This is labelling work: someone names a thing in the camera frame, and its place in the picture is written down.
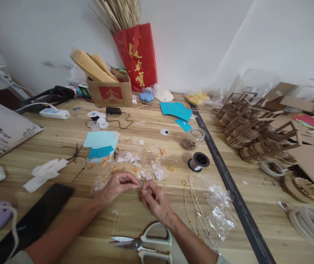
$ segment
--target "black smartphone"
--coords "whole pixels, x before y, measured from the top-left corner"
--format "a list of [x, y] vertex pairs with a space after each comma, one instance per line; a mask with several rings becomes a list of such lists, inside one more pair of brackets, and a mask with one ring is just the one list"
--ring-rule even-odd
[[[31, 207], [27, 214], [24, 215], [16, 225], [16, 231], [19, 236], [19, 246], [14, 255], [40, 238], [73, 192], [74, 188], [55, 183], [37, 203]], [[14, 238], [10, 231], [0, 241], [0, 264], [6, 262], [13, 247]]]

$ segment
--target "red gift bag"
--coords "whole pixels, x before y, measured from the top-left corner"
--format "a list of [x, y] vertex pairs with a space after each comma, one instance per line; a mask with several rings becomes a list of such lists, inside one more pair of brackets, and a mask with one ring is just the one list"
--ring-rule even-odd
[[115, 44], [131, 79], [133, 91], [157, 83], [151, 24], [137, 25], [114, 36]]

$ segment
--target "black strip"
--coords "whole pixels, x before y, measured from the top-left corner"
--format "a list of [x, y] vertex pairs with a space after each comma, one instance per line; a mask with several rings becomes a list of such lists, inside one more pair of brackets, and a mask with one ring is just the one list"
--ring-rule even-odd
[[[190, 103], [191, 108], [196, 108], [193, 104]], [[269, 251], [269, 248], [264, 241], [262, 234], [260, 233], [255, 220], [253, 219], [250, 211], [247, 208], [247, 205], [242, 198], [228, 168], [226, 167], [222, 156], [219, 153], [206, 125], [203, 122], [203, 119], [200, 113], [197, 110], [193, 110], [194, 115], [197, 116], [196, 120], [200, 128], [206, 132], [206, 143], [209, 148], [210, 153], [212, 154], [213, 160], [218, 168], [220, 176], [227, 190], [234, 195], [234, 207], [239, 216], [242, 226], [246, 232], [247, 238], [250, 241], [252, 249], [257, 257], [257, 260], [260, 264], [270, 263], [275, 264], [274, 258]]]

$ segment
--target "googly eye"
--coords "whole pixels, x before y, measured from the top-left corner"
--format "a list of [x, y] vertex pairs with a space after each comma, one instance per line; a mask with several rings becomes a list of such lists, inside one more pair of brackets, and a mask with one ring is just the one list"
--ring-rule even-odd
[[163, 136], [167, 136], [167, 135], [169, 135], [169, 130], [167, 130], [167, 129], [161, 129], [161, 130], [160, 130], [160, 133], [161, 133]]

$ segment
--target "white wall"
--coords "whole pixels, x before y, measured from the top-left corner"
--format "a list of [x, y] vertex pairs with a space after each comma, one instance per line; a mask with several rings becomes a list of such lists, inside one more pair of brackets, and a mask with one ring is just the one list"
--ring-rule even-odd
[[226, 53], [215, 84], [230, 87], [245, 69], [314, 84], [314, 0], [255, 0]]
[[[123, 66], [112, 36], [87, 3], [99, 10], [93, 0], [0, 0], [0, 54], [20, 84], [35, 93], [66, 85], [72, 47]], [[212, 87], [252, 3], [142, 1], [142, 22], [152, 26], [159, 85], [176, 92]]]

